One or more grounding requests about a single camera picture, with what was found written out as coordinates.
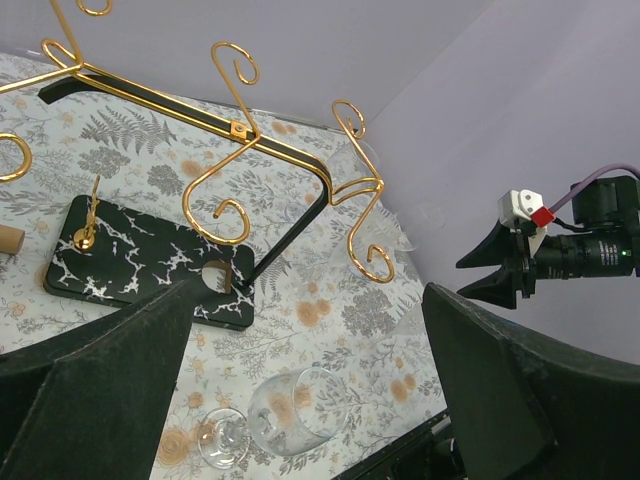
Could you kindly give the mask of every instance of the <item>floral tablecloth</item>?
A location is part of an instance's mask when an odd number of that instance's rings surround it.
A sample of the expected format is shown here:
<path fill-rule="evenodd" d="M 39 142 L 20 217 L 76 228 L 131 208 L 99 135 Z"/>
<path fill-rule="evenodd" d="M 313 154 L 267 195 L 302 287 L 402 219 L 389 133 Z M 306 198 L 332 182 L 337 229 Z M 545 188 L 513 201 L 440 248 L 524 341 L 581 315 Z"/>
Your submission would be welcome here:
<path fill-rule="evenodd" d="M 50 69 L 0 54 L 0 84 Z M 96 174 L 102 176 L 100 198 L 186 224 L 180 205 L 185 186 L 237 149 L 227 140 L 104 94 L 76 94 L 47 106 L 36 97 L 41 86 L 0 95 L 0 131 L 22 136 L 34 153 L 32 170 L 0 187 L 0 223 L 27 232 L 18 255 L 0 254 L 0 353 L 113 311 L 54 297 L 42 288 L 69 204 L 76 195 L 90 193 Z M 235 109 L 192 103 L 243 120 Z M 264 134 L 325 161 L 346 141 L 344 135 L 267 114 L 257 114 L 256 120 Z M 18 149 L 0 142 L 0 171 L 12 171 L 19 163 Z M 356 168 L 329 167 L 337 177 Z M 221 198 L 238 199 L 252 221 L 246 244 L 261 258 L 320 189 L 307 172 L 249 152 L 197 190 L 193 204 L 201 222 L 233 235 L 239 228 L 234 215 L 212 225 L 210 212 Z M 363 200 L 325 209 L 260 277 L 255 323 L 248 330 L 194 324 L 152 478 L 330 478 L 444 408 L 424 328 L 410 337 L 378 341 L 420 299 L 422 286 L 406 254 L 392 255 L 397 273 L 387 285 L 350 268 L 323 268 L 362 211 Z M 194 443 L 195 428 L 206 412 L 227 406 L 246 411 L 264 379 L 312 364 L 336 372 L 348 387 L 352 407 L 341 434 L 294 458 L 275 458 L 252 447 L 234 470 L 207 466 Z"/>

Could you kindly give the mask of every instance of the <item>glass base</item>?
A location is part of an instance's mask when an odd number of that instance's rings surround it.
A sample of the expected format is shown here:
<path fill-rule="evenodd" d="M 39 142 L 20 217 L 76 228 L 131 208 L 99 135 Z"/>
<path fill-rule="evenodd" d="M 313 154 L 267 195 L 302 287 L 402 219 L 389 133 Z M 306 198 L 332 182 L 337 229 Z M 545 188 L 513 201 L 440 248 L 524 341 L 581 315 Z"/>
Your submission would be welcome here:
<path fill-rule="evenodd" d="M 241 462 L 250 443 L 247 419 L 234 408 L 212 410 L 198 430 L 200 455 L 209 465 L 221 470 Z"/>

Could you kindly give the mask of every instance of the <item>black marble base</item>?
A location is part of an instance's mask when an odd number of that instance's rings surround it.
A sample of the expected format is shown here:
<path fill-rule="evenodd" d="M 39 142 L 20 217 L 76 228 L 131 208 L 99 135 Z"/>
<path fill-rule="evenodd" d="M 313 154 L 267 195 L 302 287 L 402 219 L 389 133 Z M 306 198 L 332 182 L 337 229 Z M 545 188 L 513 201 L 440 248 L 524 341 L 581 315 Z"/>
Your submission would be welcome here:
<path fill-rule="evenodd" d="M 233 330 L 253 323 L 254 253 L 245 245 L 207 242 L 191 228 L 100 200 L 94 246 L 86 253 L 73 246 L 73 234 L 85 225 L 91 199 L 71 203 L 45 276 L 47 292 L 92 303 L 124 307 L 179 280 L 191 282 L 198 306 L 194 322 Z M 230 266 L 231 292 L 211 290 L 202 280 L 210 261 Z"/>

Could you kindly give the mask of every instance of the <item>glass rim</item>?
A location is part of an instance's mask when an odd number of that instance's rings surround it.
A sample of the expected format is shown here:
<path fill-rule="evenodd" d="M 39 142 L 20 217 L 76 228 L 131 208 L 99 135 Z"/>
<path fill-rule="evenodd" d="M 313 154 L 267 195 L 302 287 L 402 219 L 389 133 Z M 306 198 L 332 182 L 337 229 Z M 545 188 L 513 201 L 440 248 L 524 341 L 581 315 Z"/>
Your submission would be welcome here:
<path fill-rule="evenodd" d="M 342 398 L 343 401 L 345 402 L 345 406 L 344 406 L 344 418 L 342 420 L 342 423 L 340 425 L 340 428 L 338 428 L 335 432 L 333 432 L 333 435 L 331 435 L 330 437 L 326 437 L 324 435 L 318 435 L 316 432 L 313 432 L 309 429 L 309 427 L 307 427 L 305 425 L 305 423 L 302 421 L 302 419 L 300 418 L 300 414 L 298 413 L 298 407 L 296 407 L 296 387 L 298 386 L 298 382 L 300 381 L 300 377 L 302 377 L 302 375 L 304 375 L 307 372 L 310 371 L 318 371 L 318 372 L 323 372 L 328 374 L 330 377 L 333 377 L 336 380 L 336 383 L 340 386 L 340 388 L 342 389 Z M 301 428 L 303 428 L 306 432 L 308 432 L 310 435 L 313 435 L 314 437 L 318 437 L 318 438 L 323 438 L 323 439 L 331 439 L 333 437 L 335 437 L 338 433 L 340 433 L 343 429 L 345 424 L 347 423 L 347 418 L 349 418 L 349 408 L 346 405 L 346 396 L 347 396 L 347 389 L 344 387 L 344 384 L 342 383 L 342 380 L 340 380 L 340 377 L 338 377 L 335 373 L 333 373 L 330 370 L 327 370 L 324 367 L 307 367 L 307 368 L 301 368 L 297 371 L 292 371 L 292 372 L 288 372 L 288 373 L 296 373 L 296 381 L 293 382 L 293 385 L 291 385 L 291 400 L 292 400 L 292 405 L 293 405 L 293 412 L 296 415 L 296 420 L 297 420 L 297 424 L 301 426 Z"/>

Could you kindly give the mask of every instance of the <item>white plastic part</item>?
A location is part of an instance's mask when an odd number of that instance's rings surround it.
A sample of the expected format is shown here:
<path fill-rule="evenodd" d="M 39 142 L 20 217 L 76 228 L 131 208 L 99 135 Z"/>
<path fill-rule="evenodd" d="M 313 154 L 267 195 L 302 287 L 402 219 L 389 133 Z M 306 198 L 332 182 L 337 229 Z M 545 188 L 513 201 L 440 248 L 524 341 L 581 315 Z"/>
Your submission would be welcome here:
<path fill-rule="evenodd" d="M 513 230 L 516 220 L 531 220 L 531 214 L 542 208 L 542 195 L 531 190 L 510 190 L 498 200 L 500 223 Z M 547 227 L 537 228 L 535 235 L 529 237 L 529 250 L 533 257 L 547 235 Z"/>

